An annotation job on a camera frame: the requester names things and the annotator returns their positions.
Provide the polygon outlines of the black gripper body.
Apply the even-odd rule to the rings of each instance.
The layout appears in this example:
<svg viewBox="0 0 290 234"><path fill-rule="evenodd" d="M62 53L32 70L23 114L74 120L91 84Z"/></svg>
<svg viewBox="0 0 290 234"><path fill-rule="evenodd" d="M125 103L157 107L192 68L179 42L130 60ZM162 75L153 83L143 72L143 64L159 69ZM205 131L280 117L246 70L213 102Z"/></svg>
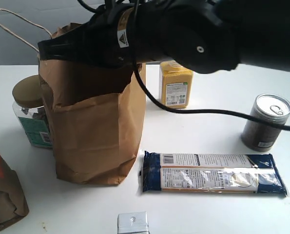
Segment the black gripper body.
<svg viewBox="0 0 290 234"><path fill-rule="evenodd" d="M86 63L99 67L175 60L184 63L181 0L107 0L86 23Z"/></svg>

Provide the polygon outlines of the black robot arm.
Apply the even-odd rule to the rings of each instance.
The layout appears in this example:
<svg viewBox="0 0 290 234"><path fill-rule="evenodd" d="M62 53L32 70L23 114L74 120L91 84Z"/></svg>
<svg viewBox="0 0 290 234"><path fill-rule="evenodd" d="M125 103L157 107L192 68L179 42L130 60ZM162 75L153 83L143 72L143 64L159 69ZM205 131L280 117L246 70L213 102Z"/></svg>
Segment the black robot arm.
<svg viewBox="0 0 290 234"><path fill-rule="evenodd" d="M239 64L290 72L290 0L120 3L38 47L41 60L104 68L174 60L200 74Z"/></svg>

